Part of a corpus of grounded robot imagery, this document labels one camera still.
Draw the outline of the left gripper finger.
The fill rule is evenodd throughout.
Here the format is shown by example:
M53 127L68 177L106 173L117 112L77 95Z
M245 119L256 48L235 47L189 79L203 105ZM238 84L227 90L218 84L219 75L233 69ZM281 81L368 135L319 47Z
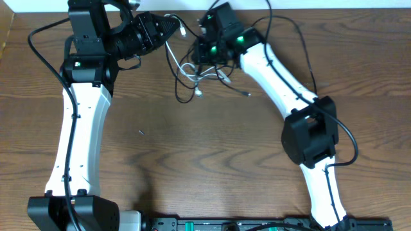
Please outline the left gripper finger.
M161 31L175 31L180 27L179 20L173 17L154 15L154 19Z
M156 43L163 44L165 43L177 30L179 26L174 25L171 27L164 27L158 26L157 29L157 36L156 36Z

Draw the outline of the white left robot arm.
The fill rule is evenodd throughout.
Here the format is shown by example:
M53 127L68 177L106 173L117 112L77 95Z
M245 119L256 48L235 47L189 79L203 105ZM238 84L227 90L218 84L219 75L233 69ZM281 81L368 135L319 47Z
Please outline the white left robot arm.
M151 230L141 212L122 211L101 197L101 139L118 62L160 48L180 23L150 12L134 15L139 1L74 0L68 7L73 34L54 71L64 88L57 157L44 195L28 201L28 216L41 230Z

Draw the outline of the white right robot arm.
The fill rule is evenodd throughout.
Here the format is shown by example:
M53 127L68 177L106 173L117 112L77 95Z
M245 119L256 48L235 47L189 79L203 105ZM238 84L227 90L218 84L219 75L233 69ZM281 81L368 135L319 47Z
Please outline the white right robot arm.
M349 230L340 200L335 168L338 129L334 101L303 86L279 61L265 36L236 22L221 26L200 23L196 64L226 64L232 60L268 95L284 119L281 142L303 173L311 200L311 218L321 230Z

